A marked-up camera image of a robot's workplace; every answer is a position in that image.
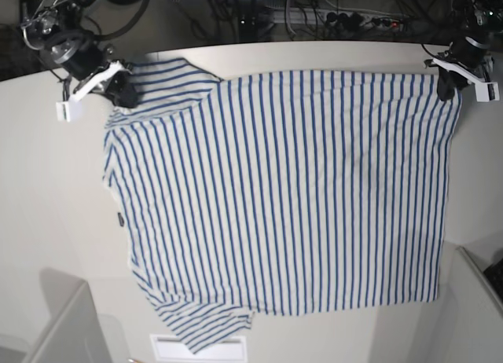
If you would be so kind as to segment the blue white striped T-shirt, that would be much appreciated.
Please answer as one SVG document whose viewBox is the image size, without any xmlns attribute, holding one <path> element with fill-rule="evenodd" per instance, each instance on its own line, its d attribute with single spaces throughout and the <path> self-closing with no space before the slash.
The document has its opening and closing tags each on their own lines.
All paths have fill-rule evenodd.
<svg viewBox="0 0 503 363">
<path fill-rule="evenodd" d="M 221 79 L 133 66 L 136 108 L 105 129 L 103 180 L 129 263 L 193 353 L 257 313 L 301 316 L 439 294 L 461 95 L 436 75 L 295 70 Z"/>
</svg>

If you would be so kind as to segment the white partition panel right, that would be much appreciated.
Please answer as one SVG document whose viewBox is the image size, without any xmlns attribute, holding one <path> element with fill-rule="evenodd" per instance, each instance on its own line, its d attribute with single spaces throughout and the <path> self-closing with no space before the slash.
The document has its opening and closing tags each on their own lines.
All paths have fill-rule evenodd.
<svg viewBox="0 0 503 363">
<path fill-rule="evenodd" d="M 418 332 L 421 362 L 502 361 L 502 301 L 464 248 L 437 300 L 422 308 Z"/>
</svg>

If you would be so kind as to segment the white partition panel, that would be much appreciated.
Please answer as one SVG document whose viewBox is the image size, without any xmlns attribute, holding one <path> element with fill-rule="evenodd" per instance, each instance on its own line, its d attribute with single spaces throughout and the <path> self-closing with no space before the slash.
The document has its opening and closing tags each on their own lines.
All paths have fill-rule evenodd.
<svg viewBox="0 0 503 363">
<path fill-rule="evenodd" d="M 421 362 L 502 361 L 502 301 L 464 248 L 437 300 L 422 308 L 418 332 Z"/>
<path fill-rule="evenodd" d="M 1 336 L 2 362 L 111 362 L 88 283 L 78 280 L 32 346 Z"/>
</svg>

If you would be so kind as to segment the white partition panel left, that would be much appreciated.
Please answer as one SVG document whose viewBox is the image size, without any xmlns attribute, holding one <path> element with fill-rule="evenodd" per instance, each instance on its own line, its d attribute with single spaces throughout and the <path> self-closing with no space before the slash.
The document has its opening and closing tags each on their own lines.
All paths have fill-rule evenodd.
<svg viewBox="0 0 503 363">
<path fill-rule="evenodd" d="M 32 346 L 1 336 L 2 362 L 111 362 L 88 283 L 78 280 Z"/>
</svg>

